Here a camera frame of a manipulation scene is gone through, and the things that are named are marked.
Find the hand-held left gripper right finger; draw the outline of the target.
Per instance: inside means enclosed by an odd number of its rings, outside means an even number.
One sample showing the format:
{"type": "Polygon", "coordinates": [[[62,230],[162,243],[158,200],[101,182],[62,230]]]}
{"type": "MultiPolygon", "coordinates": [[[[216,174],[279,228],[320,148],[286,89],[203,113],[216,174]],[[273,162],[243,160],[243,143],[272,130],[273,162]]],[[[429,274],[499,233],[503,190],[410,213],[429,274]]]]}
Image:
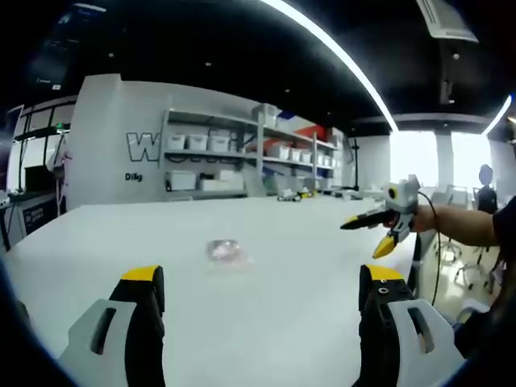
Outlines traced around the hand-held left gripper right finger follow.
{"type": "Polygon", "coordinates": [[[463,365],[452,325],[396,270],[362,265],[358,308],[355,386],[443,386],[463,365]]]}

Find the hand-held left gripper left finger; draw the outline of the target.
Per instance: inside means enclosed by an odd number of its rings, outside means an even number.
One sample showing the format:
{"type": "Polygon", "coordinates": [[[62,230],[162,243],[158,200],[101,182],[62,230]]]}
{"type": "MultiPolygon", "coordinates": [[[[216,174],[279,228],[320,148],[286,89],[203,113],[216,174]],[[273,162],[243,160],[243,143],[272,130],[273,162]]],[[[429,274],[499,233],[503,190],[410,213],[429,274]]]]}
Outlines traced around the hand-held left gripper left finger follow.
{"type": "Polygon", "coordinates": [[[60,366],[79,386],[164,386],[164,272],[124,273],[69,328],[60,366]]]}

